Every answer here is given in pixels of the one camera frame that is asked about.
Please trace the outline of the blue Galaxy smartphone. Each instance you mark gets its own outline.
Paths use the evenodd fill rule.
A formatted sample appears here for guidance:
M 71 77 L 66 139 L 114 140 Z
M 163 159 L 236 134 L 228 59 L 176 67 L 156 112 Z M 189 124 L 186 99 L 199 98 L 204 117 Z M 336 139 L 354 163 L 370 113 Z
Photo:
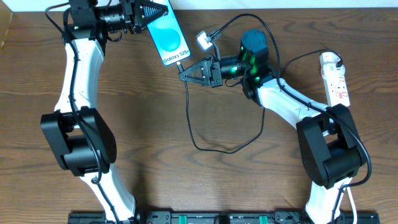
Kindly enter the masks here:
M 167 6 L 168 13 L 148 25 L 152 40 L 163 65 L 168 66 L 188 58 L 191 51 L 169 0 L 154 0 Z

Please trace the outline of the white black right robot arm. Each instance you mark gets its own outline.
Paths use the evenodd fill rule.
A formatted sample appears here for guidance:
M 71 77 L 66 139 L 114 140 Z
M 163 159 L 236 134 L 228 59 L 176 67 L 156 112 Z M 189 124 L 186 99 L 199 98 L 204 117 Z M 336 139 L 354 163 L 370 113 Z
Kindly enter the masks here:
M 311 100 L 293 89 L 269 63 L 270 32 L 246 31 L 237 55 L 207 55 L 188 68 L 180 68 L 185 83 L 219 87 L 237 79 L 246 97 L 292 125 L 298 137 L 302 164 L 312 180 L 305 219 L 310 223 L 336 223 L 344 194 L 353 177 L 370 165 L 369 154 L 358 136 L 349 111 L 345 66 L 339 54 L 319 50 L 326 103 Z

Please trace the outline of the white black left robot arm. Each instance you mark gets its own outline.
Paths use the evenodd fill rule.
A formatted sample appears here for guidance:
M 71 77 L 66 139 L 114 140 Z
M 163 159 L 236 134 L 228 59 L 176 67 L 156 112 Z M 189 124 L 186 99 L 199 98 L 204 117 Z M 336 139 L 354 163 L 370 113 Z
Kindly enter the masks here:
M 116 167 L 114 134 L 97 109 L 98 80 L 112 34 L 139 34 L 168 14 L 153 1 L 63 3 L 57 26 L 67 53 L 60 98 L 40 126 L 59 166 L 84 181 L 103 206 L 102 212 L 71 212 L 68 223 L 147 223 Z

